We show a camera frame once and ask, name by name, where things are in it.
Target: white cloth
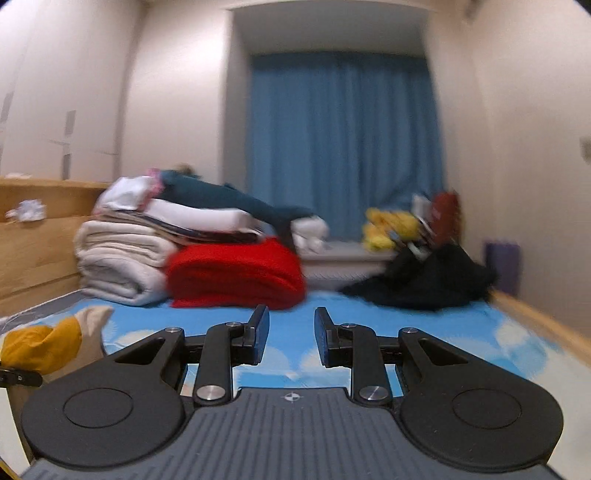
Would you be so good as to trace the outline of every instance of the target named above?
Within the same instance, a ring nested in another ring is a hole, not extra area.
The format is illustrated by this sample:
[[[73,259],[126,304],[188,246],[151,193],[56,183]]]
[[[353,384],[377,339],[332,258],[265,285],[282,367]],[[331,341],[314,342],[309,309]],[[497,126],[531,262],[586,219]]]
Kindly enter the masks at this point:
[[[166,277],[125,254],[86,251],[78,262],[82,292],[92,297],[140,306],[167,298]]]
[[[258,226],[256,219],[237,208],[215,210],[191,208],[161,199],[150,200],[144,214],[170,225],[199,232],[232,233],[244,229],[256,229]]]
[[[84,258],[89,250],[95,255],[125,254],[151,267],[165,266],[177,252],[174,243],[157,236],[153,228],[98,220],[83,223],[74,236],[74,253],[78,258]]]
[[[298,218],[291,223],[291,231],[304,238],[324,239],[329,235],[328,224],[319,216]]]
[[[291,231],[299,253],[319,253],[325,249],[324,240],[329,236],[329,226],[319,216],[293,220]]]
[[[431,202],[423,195],[413,195],[413,206],[411,213],[415,217],[422,218],[426,222],[431,221]]]
[[[298,253],[320,253],[326,248],[324,240],[316,237],[304,238],[294,233],[294,245]]]
[[[156,179],[153,177],[121,177],[98,198],[93,213],[109,210],[138,210],[148,199]]]
[[[23,200],[17,208],[6,212],[6,218],[19,222],[38,222],[47,218],[47,214],[41,200]]]

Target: light switch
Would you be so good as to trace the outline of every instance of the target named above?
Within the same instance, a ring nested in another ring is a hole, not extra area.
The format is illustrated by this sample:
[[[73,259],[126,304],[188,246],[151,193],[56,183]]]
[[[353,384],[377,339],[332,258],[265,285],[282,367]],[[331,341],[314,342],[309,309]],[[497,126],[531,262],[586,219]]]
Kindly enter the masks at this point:
[[[585,162],[591,164],[591,137],[581,137],[581,155]]]

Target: mattress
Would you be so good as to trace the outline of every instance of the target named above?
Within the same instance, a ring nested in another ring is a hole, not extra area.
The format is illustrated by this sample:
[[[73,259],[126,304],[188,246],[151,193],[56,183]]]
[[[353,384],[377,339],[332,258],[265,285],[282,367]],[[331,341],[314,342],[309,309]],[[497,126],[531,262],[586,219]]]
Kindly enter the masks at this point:
[[[74,306],[33,323],[55,325],[78,310],[108,302],[83,299]],[[186,335],[205,333],[223,322],[245,322],[251,310],[239,308],[172,309],[167,303],[152,308],[111,304],[115,311],[103,329],[107,353],[115,352],[167,326],[179,326]],[[235,390],[241,387],[348,387],[350,370],[326,369],[314,340],[316,307],[325,306],[335,323],[354,322],[377,334],[397,336],[414,326],[450,342],[513,373],[526,377],[552,393],[564,412],[564,432],[550,465],[568,480],[589,480],[591,458],[591,369],[557,345],[539,338],[519,323],[484,302],[435,313],[377,307],[334,292],[312,292],[307,300],[286,312],[271,312],[271,329],[262,362],[256,367],[233,369]],[[190,394],[197,365],[190,366],[183,387]],[[394,366],[388,367],[392,390],[401,395]]]

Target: white folded blanket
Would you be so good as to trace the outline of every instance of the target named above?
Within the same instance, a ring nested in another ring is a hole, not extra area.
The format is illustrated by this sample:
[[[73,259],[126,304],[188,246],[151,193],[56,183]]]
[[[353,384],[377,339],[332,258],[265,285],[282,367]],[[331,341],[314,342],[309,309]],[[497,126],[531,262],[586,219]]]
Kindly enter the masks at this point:
[[[258,221],[255,218],[236,208],[215,210],[191,208],[160,199],[150,200],[144,215],[170,225],[199,232],[231,233],[258,227]]]
[[[146,305],[164,300],[166,276],[158,268],[145,265],[127,254],[95,252],[88,249],[78,262],[82,292],[92,297],[122,303]]]
[[[84,258],[89,250],[94,254],[125,254],[146,265],[163,267],[177,248],[147,226],[90,220],[80,226],[74,237],[78,258]]]

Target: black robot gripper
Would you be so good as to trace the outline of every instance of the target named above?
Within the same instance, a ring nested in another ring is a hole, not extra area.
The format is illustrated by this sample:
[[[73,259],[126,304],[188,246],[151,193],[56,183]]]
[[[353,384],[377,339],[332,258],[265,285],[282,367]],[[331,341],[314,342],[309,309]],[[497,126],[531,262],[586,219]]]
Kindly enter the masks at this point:
[[[248,323],[186,338],[166,328],[45,385],[21,415],[39,459],[23,478],[556,478],[545,464],[563,416],[532,382],[412,327],[391,338],[335,325],[321,307],[320,359],[351,369],[350,394],[245,387],[234,397],[232,367],[260,363],[268,333],[259,306]],[[190,397],[180,394],[188,364],[199,364]]]
[[[314,318],[326,368],[351,368],[350,395],[391,410],[406,437],[440,462],[474,472],[545,464],[563,428],[560,406],[540,386],[413,327],[397,338],[366,326]],[[385,364],[396,365],[393,398]]]
[[[166,445],[192,412],[233,398],[232,367],[257,365],[269,310],[248,323],[186,337],[170,327],[37,390],[22,429],[36,457],[75,468],[133,462]],[[200,364],[192,399],[179,393],[187,364]]]

